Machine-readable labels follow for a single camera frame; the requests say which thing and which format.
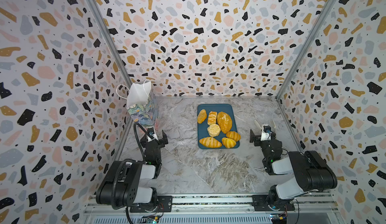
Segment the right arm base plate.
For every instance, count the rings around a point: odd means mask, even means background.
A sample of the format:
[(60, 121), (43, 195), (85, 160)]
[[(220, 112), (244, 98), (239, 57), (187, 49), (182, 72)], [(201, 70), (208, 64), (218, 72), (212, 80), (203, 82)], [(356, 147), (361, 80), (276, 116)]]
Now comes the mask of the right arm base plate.
[(284, 212), (295, 210), (292, 200), (282, 200), (269, 195), (253, 195), (252, 206), (256, 212)]

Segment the round pale bread bun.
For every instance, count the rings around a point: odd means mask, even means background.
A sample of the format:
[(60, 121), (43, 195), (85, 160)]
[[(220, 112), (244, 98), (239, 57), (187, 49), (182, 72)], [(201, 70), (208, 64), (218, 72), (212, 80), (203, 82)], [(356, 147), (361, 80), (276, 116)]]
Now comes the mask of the round pale bread bun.
[(212, 125), (208, 126), (207, 131), (208, 131), (209, 136), (216, 137), (220, 134), (221, 128), (217, 124), (212, 124)]

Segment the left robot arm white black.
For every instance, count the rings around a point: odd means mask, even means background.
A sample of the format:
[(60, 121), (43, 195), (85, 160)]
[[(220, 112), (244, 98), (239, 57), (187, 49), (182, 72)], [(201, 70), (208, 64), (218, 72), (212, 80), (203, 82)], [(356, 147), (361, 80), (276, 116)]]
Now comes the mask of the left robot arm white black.
[(166, 133), (161, 133), (161, 139), (144, 135), (140, 140), (145, 156), (143, 161), (113, 162), (96, 192), (98, 204), (110, 205), (115, 210), (130, 207), (133, 212), (155, 212), (160, 207), (156, 188), (141, 187), (140, 181), (156, 179), (160, 174), (161, 148), (168, 144)]

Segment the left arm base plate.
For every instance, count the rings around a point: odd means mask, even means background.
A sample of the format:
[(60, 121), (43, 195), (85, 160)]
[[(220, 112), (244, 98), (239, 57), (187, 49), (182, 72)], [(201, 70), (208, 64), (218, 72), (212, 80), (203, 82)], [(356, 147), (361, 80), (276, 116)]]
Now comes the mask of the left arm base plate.
[(149, 203), (140, 203), (130, 207), (130, 213), (170, 213), (173, 197), (161, 195), (153, 198)]

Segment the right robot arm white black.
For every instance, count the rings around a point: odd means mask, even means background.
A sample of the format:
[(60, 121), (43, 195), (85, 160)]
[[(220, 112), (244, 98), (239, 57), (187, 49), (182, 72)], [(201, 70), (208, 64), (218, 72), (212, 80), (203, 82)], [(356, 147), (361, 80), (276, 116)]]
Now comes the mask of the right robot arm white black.
[(250, 142), (260, 147), (262, 164), (270, 176), (293, 174), (288, 181), (273, 185), (267, 195), (254, 195), (256, 211), (293, 211), (293, 200), (312, 191), (335, 189), (337, 177), (316, 151), (287, 151), (283, 153), (282, 142), (276, 138), (274, 121), (272, 125), (254, 122), (261, 130), (260, 135), (250, 131)]

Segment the floral paper bag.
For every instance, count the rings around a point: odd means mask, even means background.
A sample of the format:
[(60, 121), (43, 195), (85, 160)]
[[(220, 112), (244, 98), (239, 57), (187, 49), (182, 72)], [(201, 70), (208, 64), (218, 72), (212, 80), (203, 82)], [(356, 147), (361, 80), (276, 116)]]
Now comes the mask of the floral paper bag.
[[(119, 88), (128, 90), (127, 96), (118, 93)], [(144, 128), (153, 128), (158, 117), (158, 106), (152, 90), (152, 82), (145, 80), (143, 83), (133, 83), (130, 88), (125, 85), (118, 85), (116, 93), (126, 100), (126, 109), (133, 119)]]

